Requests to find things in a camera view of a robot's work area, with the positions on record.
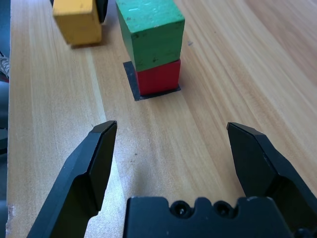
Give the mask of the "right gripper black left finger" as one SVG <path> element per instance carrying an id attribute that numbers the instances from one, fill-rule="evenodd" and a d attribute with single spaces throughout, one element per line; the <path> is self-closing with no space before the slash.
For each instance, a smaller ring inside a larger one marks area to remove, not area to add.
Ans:
<path id="1" fill-rule="evenodd" d="M 28 237 L 82 238 L 102 208 L 113 158 L 117 122 L 93 127 L 66 159 Z"/>

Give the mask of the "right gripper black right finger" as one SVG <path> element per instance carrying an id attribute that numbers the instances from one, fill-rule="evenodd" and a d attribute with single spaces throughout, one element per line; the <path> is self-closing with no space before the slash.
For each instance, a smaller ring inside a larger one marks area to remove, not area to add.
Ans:
<path id="1" fill-rule="evenodd" d="M 317 232 L 317 198 L 268 137 L 230 122 L 227 131 L 236 175 L 246 196 L 270 197 L 291 232 Z"/>

